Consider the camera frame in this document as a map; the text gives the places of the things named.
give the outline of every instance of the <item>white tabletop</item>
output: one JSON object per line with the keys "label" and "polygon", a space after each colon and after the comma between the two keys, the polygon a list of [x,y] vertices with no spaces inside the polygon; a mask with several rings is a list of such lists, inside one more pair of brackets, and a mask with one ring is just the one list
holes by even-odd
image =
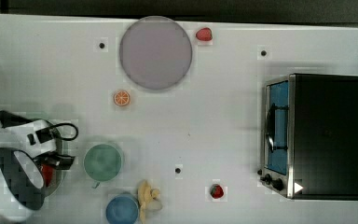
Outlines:
{"label": "white tabletop", "polygon": [[[0,15],[0,110],[43,111],[80,130],[68,149],[75,164],[27,223],[107,223],[108,202],[143,179],[164,206],[147,223],[358,223],[358,202],[287,201],[256,175],[263,83],[293,72],[358,75],[358,29],[179,22],[193,44],[191,68],[154,92],[120,67],[118,44],[133,22]],[[212,45],[194,37],[205,25]],[[126,108],[113,104],[118,89],[131,94]],[[83,158],[106,141],[123,149],[123,172],[92,189]],[[214,179],[227,187],[225,202],[205,198]]]}

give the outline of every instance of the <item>orange slice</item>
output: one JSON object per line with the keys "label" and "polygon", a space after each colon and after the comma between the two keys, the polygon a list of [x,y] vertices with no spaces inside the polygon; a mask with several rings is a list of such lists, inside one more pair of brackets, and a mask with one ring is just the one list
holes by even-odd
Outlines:
{"label": "orange slice", "polygon": [[119,106],[128,105],[130,103],[130,95],[126,91],[117,91],[113,96],[115,104]]}

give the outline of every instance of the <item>black toaster oven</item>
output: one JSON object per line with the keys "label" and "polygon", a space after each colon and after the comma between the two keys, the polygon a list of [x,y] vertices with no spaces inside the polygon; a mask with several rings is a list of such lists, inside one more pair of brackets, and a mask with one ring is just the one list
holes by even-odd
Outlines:
{"label": "black toaster oven", "polygon": [[358,200],[358,76],[292,74],[264,93],[263,185],[289,199]]}

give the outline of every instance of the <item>oven door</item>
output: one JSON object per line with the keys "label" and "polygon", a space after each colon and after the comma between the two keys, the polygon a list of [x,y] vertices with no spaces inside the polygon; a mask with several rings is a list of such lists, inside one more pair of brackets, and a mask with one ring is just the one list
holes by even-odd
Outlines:
{"label": "oven door", "polygon": [[293,197],[293,89],[295,76],[280,77],[267,83],[265,91],[263,185],[283,197]]}
{"label": "oven door", "polygon": [[265,167],[287,175],[289,82],[267,86]]}

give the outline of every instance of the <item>blue bowl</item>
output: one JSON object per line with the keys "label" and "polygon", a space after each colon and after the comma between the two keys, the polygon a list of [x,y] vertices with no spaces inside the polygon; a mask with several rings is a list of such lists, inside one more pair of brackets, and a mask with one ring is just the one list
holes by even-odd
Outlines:
{"label": "blue bowl", "polygon": [[133,224],[138,216],[138,201],[130,194],[118,195],[106,207],[106,218],[110,224]]}

